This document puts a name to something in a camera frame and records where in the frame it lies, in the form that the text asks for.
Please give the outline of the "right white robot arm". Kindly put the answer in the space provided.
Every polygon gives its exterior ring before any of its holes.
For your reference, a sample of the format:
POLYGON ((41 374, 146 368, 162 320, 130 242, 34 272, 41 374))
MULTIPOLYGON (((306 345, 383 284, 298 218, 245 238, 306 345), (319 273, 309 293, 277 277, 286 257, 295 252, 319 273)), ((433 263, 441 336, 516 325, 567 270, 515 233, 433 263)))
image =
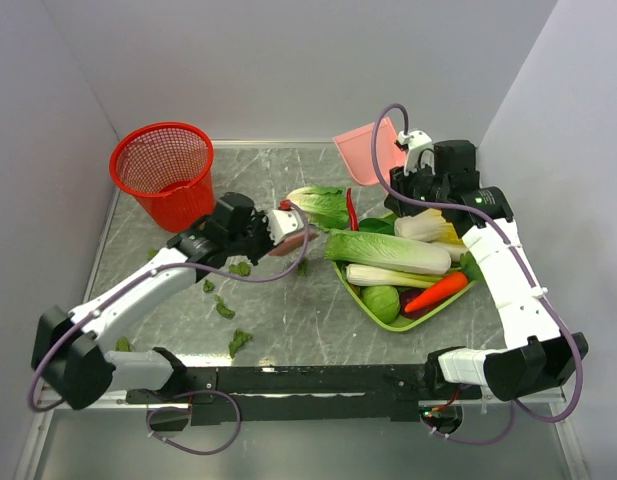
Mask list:
POLYGON ((399 134, 405 163, 390 171, 385 205, 404 217, 441 210, 483 275, 504 332, 502 350, 451 348, 430 354, 426 390, 447 398, 459 384, 488 388, 501 401, 560 387, 579 378, 588 343, 561 332, 546 291, 529 265, 513 211, 497 187, 484 187, 468 140, 433 142, 424 132, 399 134))

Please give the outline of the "pink dustpan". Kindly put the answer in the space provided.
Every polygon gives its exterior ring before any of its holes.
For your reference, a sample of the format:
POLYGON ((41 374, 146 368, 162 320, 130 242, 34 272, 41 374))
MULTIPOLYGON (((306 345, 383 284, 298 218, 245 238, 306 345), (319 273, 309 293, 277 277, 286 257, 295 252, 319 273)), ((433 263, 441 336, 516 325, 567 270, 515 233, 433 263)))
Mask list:
MULTIPOLYGON (((371 140, 373 123, 337 135, 333 142, 352 180, 361 186, 379 183, 374 171, 371 140)), ((403 167, 406 154, 397 145, 397 132, 389 118, 384 118, 377 134, 377 159, 383 178, 389 181, 389 172, 394 167, 403 167)))

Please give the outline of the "pink hand brush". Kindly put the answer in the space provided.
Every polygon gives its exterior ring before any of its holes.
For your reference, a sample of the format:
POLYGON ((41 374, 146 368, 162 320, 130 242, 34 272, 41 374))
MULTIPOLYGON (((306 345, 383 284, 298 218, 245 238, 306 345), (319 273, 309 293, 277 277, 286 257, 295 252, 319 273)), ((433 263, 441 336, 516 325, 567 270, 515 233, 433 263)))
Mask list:
POLYGON ((273 257, 283 257, 289 255, 291 252, 302 247, 304 243, 304 238, 304 231, 299 231, 287 235, 279 242, 275 242, 273 244, 273 248, 268 252, 268 255, 273 257))

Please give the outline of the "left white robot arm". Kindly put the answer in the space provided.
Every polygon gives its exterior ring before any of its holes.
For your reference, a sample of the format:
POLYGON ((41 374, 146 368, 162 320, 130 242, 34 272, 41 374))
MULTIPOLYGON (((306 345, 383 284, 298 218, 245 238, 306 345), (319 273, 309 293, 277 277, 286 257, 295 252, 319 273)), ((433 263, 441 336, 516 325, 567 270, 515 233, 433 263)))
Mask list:
POLYGON ((293 210, 256 210, 253 201, 228 193, 214 210, 174 235, 130 277, 99 297, 64 311, 54 306, 38 323, 31 366, 75 410, 105 393, 148 390, 164 402, 180 398, 187 368, 168 350, 120 352, 118 339, 172 295, 200 282, 232 256, 252 264, 305 223, 293 210))

